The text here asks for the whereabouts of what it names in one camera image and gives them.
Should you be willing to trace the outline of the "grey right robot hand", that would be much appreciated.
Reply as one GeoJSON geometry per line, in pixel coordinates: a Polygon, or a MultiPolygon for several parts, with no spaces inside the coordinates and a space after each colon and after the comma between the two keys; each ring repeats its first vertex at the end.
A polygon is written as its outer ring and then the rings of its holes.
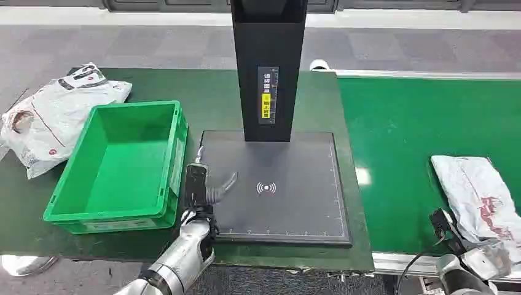
{"type": "Polygon", "coordinates": [[[464,238],[454,225],[451,216],[443,209],[438,208],[429,215],[429,220],[434,228],[434,233],[438,239],[453,254],[460,256],[467,252],[468,246],[464,238]]]}

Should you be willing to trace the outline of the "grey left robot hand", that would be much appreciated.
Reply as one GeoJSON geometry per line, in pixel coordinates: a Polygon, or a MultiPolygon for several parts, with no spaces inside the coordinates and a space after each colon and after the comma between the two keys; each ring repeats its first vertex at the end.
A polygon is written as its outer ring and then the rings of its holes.
{"type": "Polygon", "coordinates": [[[200,146],[194,161],[187,166],[185,189],[191,208],[210,212],[231,191],[238,180],[238,172],[233,172],[220,183],[215,182],[209,166],[203,161],[204,150],[205,147],[200,146]]]}

